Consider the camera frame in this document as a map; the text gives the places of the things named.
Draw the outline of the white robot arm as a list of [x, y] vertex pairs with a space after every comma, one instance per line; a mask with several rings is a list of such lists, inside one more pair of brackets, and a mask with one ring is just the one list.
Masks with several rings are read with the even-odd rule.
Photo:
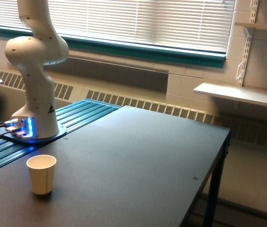
[[46, 0], [17, 1], [20, 20], [32, 36], [8, 40], [5, 55], [21, 73], [25, 84], [25, 105], [13, 113], [21, 120], [16, 136], [24, 140], [50, 138], [59, 133], [55, 113], [54, 81], [44, 71], [67, 59], [69, 47], [56, 32]]

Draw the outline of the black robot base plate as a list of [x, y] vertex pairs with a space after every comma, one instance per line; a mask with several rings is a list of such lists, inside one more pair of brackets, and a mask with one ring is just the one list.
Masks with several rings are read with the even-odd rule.
[[23, 139], [19, 136], [16, 136], [12, 133], [8, 133], [2, 136], [3, 139], [13, 141], [13, 142], [19, 142], [24, 144], [42, 144], [42, 143], [50, 143], [52, 141], [55, 141], [62, 136], [64, 136], [67, 132], [67, 129], [65, 126], [62, 126], [61, 124], [58, 124], [59, 133], [55, 136], [49, 137], [49, 138], [34, 138], [34, 139]]

